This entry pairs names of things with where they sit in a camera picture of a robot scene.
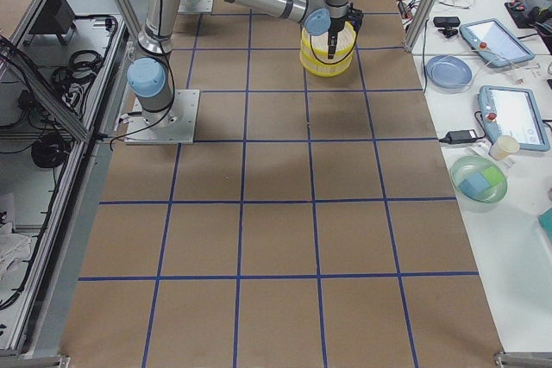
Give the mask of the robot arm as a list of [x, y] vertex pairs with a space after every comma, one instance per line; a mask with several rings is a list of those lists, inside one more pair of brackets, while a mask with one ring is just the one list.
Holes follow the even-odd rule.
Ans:
[[[300, 24], [308, 34], [328, 36], [328, 56], [336, 54], [338, 35], [350, 23], [360, 29], [362, 13], [350, 0], [222, 0]], [[150, 0], [146, 20], [138, 34], [140, 55], [127, 72], [129, 86], [141, 105], [148, 128], [175, 123], [176, 92], [169, 66], [171, 39], [180, 0]]]

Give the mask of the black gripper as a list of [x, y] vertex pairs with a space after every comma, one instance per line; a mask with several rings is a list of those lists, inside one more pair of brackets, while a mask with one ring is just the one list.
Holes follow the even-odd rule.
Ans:
[[344, 16], [330, 19], [328, 31], [328, 59], [333, 59], [335, 57], [338, 33], [344, 29], [345, 23], [348, 22], [353, 27], [354, 32], [358, 34], [361, 30], [363, 18], [363, 11], [355, 8], [354, 5], [350, 3]]

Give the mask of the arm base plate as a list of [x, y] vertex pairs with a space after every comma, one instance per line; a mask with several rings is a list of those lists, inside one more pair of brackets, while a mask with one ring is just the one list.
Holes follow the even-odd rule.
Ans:
[[180, 0], [179, 15], [210, 14], [213, 8], [213, 0]]
[[143, 112], [136, 97], [132, 111], [139, 112], [139, 115], [129, 118], [124, 141], [130, 145], [191, 144], [194, 141], [199, 98], [199, 90], [176, 90], [168, 115], [153, 126], [164, 112], [157, 115]]

